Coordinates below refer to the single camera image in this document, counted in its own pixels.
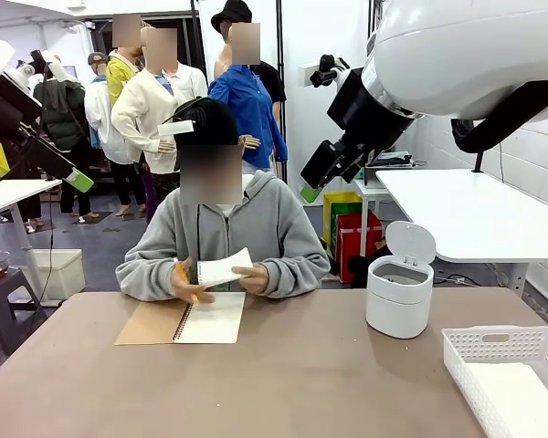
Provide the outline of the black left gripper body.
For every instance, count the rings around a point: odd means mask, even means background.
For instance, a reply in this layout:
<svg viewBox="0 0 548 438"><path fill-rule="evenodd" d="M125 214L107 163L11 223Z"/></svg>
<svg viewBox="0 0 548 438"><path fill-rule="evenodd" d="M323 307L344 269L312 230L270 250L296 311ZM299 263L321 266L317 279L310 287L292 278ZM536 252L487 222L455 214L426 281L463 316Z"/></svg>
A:
<svg viewBox="0 0 548 438"><path fill-rule="evenodd" d="M7 75L0 76L0 141L24 141L40 117L40 103Z"/></svg>

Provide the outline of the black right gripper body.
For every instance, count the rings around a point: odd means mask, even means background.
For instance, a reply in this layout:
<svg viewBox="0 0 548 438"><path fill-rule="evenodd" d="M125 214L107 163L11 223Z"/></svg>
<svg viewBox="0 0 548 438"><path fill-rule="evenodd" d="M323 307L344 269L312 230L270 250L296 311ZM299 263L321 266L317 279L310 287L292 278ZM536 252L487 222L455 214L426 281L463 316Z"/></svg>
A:
<svg viewBox="0 0 548 438"><path fill-rule="evenodd" d="M327 114L343 131L336 142L341 153L389 149L415 121L378 103L362 82L362 68L347 72Z"/></svg>

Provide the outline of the person's left hand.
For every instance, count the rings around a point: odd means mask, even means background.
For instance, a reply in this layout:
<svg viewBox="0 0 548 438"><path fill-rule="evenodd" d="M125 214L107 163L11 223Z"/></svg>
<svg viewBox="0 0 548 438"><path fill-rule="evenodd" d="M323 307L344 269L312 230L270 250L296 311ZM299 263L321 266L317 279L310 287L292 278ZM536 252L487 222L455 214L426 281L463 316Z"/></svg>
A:
<svg viewBox="0 0 548 438"><path fill-rule="evenodd" d="M232 272L240 276L238 283L250 294L263 296L269 284L268 270L262 264L252 267L234 266Z"/></svg>

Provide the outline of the person's right hand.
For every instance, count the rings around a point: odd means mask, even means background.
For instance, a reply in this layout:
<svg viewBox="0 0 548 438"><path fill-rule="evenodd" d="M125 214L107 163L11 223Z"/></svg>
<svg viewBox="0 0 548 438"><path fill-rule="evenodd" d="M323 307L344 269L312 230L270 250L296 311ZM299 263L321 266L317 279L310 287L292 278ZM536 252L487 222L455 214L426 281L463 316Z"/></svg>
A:
<svg viewBox="0 0 548 438"><path fill-rule="evenodd" d="M204 287L190 282L189 270L192 264L191 257L187 257L183 261L175 261L171 274L171 285L175 296L193 305L214 303L215 297L206 292Z"/></svg>

